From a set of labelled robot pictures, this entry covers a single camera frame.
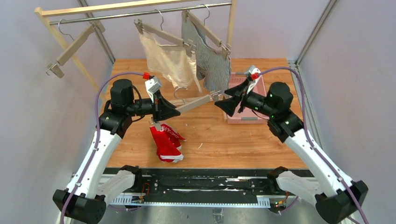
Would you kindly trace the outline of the beige clip hanger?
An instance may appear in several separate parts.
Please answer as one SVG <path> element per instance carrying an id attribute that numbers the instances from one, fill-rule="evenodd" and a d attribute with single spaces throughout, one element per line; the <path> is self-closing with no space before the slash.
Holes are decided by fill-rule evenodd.
<path id="1" fill-rule="evenodd" d="M 211 13 L 209 7 L 206 4 L 202 4 L 201 6 L 206 7 L 208 11 L 208 16 L 204 18 L 203 21 L 201 21 L 197 16 L 191 13 L 190 10 L 183 11 L 184 17 L 185 19 L 188 18 L 192 22 L 192 24 L 199 29 L 199 31 L 202 31 L 205 36 L 210 39 L 211 42 L 213 42 L 217 47 L 221 48 L 221 55 L 225 60 L 227 60 L 231 52 L 230 45 L 224 44 L 222 40 L 206 26 L 205 21 L 210 17 Z"/>
<path id="2" fill-rule="evenodd" d="M 54 74 L 58 78 L 63 78 L 64 73 L 60 69 L 60 66 L 64 66 L 71 58 L 75 55 L 75 53 L 80 49 L 80 47 L 87 41 L 88 37 L 95 32 L 96 29 L 99 29 L 101 33 L 105 32 L 105 28 L 100 21 L 96 21 L 91 23 L 64 51 L 63 53 L 55 60 L 54 63 L 49 63 L 47 65 L 46 74 L 51 75 Z"/>
<path id="3" fill-rule="evenodd" d="M 173 35 L 169 32 L 166 32 L 163 30 L 163 22 L 164 18 L 160 10 L 155 9 L 156 12 L 158 12 L 161 17 L 162 17 L 162 23 L 160 24 L 161 29 L 157 29 L 149 24 L 143 23 L 141 19 L 138 19 L 134 21 L 134 24 L 140 34 L 143 34 L 143 31 L 146 31 L 148 33 L 153 33 L 157 35 L 160 38 L 163 38 L 179 47 L 183 47 L 185 49 L 185 52 L 187 56 L 192 56 L 192 53 L 195 51 L 196 45 L 193 43 L 192 40 L 184 40 L 181 37 L 178 37 L 176 35 Z"/>
<path id="4" fill-rule="evenodd" d="M 149 87 L 146 87 L 146 92 L 150 97 L 153 96 L 153 92 Z M 187 99 L 176 99 L 168 101 L 172 105 L 176 107 L 176 110 L 180 111 L 180 113 L 185 113 L 194 108 L 200 107 L 209 102 L 216 102 L 219 100 L 220 91 L 211 91 L 210 94 L 196 97 L 196 98 L 187 98 Z M 154 115 L 151 117 L 150 124 L 154 125 L 157 131 L 160 131 L 162 128 L 160 121 L 154 121 Z"/>

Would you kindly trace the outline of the red underwear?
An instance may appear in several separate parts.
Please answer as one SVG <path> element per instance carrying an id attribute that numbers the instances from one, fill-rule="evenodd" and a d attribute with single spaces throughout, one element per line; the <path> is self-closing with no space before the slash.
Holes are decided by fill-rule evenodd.
<path id="1" fill-rule="evenodd" d="M 158 131 L 154 125 L 150 126 L 152 137 L 156 144 L 156 154 L 163 162 L 176 163 L 182 161 L 184 156 L 181 153 L 181 142 L 187 141 L 173 127 L 166 123 L 161 124 L 161 130 Z"/>

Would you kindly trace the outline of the cream underwear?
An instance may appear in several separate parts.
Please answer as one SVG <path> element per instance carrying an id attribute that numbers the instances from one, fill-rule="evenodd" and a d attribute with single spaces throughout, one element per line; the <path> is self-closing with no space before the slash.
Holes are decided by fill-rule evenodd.
<path id="1" fill-rule="evenodd" d="M 149 32 L 139 34 L 146 54 L 147 66 L 151 72 L 160 72 L 174 88 L 188 88 L 195 84 L 201 93 L 197 78 L 197 60 L 195 52 L 189 56 L 185 48 L 177 45 L 160 44 Z"/>

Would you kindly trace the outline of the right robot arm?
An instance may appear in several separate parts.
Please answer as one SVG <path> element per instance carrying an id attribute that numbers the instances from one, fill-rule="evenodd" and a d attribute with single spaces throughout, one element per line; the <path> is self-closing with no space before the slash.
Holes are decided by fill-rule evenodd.
<path id="1" fill-rule="evenodd" d="M 270 131 L 291 148 L 316 178 L 297 176 L 284 167 L 268 174 L 273 192 L 287 191 L 313 205 L 329 224 L 337 224 L 361 208 L 368 192 L 363 181 L 354 181 L 335 165 L 314 141 L 303 121 L 291 110 L 293 94 L 286 83 L 274 82 L 266 96 L 249 90 L 250 81 L 226 90 L 228 99 L 215 105 L 233 116 L 245 108 L 268 116 Z"/>

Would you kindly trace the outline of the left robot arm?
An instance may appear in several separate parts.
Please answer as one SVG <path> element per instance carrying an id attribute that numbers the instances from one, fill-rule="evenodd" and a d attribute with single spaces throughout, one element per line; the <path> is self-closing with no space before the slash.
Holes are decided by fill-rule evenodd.
<path id="1" fill-rule="evenodd" d="M 78 171 L 64 190 L 57 189 L 53 201 L 61 211 L 60 222 L 69 217 L 86 224 L 97 224 L 106 208 L 123 191 L 141 185 L 141 170 L 137 166 L 123 166 L 103 184 L 99 181 L 106 165 L 119 145 L 133 117 L 152 115 L 158 122 L 180 115 L 180 111 L 163 98 L 162 84 L 154 76 L 145 81 L 148 98 L 134 98 L 137 88 L 128 79 L 114 81 L 110 99 L 102 114 L 96 114 L 96 131 Z"/>

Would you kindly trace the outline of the striped grey underwear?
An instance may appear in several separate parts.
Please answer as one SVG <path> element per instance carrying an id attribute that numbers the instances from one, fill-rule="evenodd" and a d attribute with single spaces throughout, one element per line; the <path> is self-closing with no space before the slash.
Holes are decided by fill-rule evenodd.
<path id="1" fill-rule="evenodd" d="M 182 38 L 192 40 L 196 46 L 196 66 L 198 80 L 204 80 L 209 91 L 225 91 L 231 77 L 230 58 L 225 59 L 220 50 L 209 47 L 205 34 L 189 19 L 182 22 Z"/>

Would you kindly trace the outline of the empty beige clip hanger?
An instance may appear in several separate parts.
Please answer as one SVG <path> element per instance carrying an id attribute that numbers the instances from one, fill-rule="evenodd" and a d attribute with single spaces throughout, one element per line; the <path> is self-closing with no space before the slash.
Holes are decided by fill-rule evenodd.
<path id="1" fill-rule="evenodd" d="M 96 29 L 99 29 L 101 33 L 105 32 L 105 28 L 100 21 L 96 21 L 91 23 L 64 51 L 63 53 L 55 60 L 54 63 L 49 63 L 47 65 L 46 74 L 51 75 L 54 74 L 58 78 L 63 78 L 64 73 L 60 69 L 60 66 L 64 66 L 71 58 L 75 55 L 75 53 L 80 49 L 80 47 L 87 41 L 88 37 L 95 32 Z"/>

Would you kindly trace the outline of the pink plastic basket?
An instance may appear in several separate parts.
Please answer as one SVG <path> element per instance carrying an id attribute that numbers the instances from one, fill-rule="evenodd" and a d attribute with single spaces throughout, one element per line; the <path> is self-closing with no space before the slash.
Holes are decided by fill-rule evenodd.
<path id="1" fill-rule="evenodd" d="M 269 117 L 267 109 L 264 109 L 265 99 L 265 86 L 262 78 L 259 79 L 257 85 L 250 92 L 245 109 L 243 112 L 239 112 L 240 103 L 235 109 L 235 113 L 232 117 L 224 113 L 224 119 L 228 124 L 265 124 Z"/>

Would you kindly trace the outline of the wooden clothes rack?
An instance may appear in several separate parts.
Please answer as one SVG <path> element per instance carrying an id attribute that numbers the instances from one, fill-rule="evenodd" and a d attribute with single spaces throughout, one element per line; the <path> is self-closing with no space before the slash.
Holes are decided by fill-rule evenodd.
<path id="1" fill-rule="evenodd" d="M 211 30 L 209 30 L 203 24 L 203 22 L 200 22 L 197 18 L 194 17 L 192 18 L 192 21 L 195 21 L 197 23 L 197 26 L 205 31 L 206 37 L 210 38 L 210 40 L 213 43 L 215 43 L 216 46 L 222 48 L 224 55 L 229 54 L 231 48 L 230 43 L 232 41 L 232 36 L 233 36 L 233 28 L 234 28 L 235 12 L 236 12 L 236 4 L 237 4 L 235 0 L 230 0 L 226 3 L 213 3 L 207 5 L 145 11 L 145 12 L 138 12 L 131 14 L 119 14 L 119 15 L 103 16 L 103 17 L 87 17 L 83 19 L 65 20 L 65 21 L 50 21 L 51 17 L 57 17 L 57 16 L 74 15 L 74 14 L 91 14 L 93 12 L 132 9 L 138 7 L 159 6 L 159 5 L 175 4 L 175 3 L 176 3 L 175 0 L 140 0 L 140 1 L 131 1 L 131 2 L 122 2 L 122 3 L 112 3 L 105 5 L 87 6 L 85 1 L 80 1 L 81 6 L 75 8 L 42 10 L 40 7 L 37 7 L 35 9 L 35 14 L 64 50 L 63 53 L 60 55 L 60 57 L 56 59 L 54 63 L 50 63 L 47 66 L 46 73 L 47 74 L 53 73 L 58 78 L 62 78 L 64 76 L 64 73 L 61 71 L 60 67 L 64 66 L 66 62 L 68 62 L 69 60 L 72 60 L 73 63 L 76 65 L 76 67 L 80 70 L 82 75 L 90 82 L 91 86 L 95 90 L 98 90 L 99 87 L 97 83 L 93 80 L 92 76 L 86 70 L 80 59 L 76 56 L 76 51 L 81 48 L 81 46 L 87 41 L 88 37 L 91 34 L 96 33 L 97 36 L 100 36 L 100 34 L 105 31 L 103 25 L 101 24 L 101 20 L 132 17 L 139 15 L 159 14 L 161 12 L 167 13 L 167 12 L 176 12 L 183 10 L 193 10 L 204 7 L 211 8 L 211 7 L 230 6 L 226 42 L 221 41 Z M 89 25 L 72 43 L 68 43 L 65 40 L 63 34 L 61 34 L 60 30 L 54 27 L 55 25 L 72 24 L 79 22 L 89 22 Z"/>

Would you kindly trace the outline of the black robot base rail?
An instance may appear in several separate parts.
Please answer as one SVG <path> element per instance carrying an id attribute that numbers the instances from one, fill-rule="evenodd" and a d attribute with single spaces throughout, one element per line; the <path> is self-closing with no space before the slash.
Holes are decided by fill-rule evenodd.
<path id="1" fill-rule="evenodd" d="M 307 204 L 292 193 L 271 190 L 270 169 L 142 168 L 140 187 L 110 202 L 114 210 L 149 206 L 289 208 Z"/>

